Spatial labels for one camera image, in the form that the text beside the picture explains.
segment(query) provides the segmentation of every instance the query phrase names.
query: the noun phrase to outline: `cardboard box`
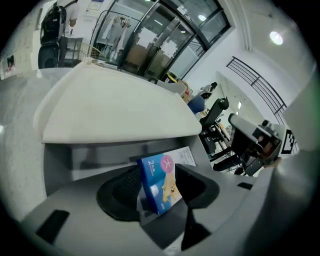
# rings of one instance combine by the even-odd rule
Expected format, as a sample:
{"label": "cardboard box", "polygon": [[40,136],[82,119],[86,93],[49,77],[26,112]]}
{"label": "cardboard box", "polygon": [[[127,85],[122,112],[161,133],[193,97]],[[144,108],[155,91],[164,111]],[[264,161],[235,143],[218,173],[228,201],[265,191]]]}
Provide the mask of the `cardboard box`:
{"label": "cardboard box", "polygon": [[182,196],[176,186],[175,164],[196,166],[188,146],[142,158],[142,185],[151,209],[162,214]]}

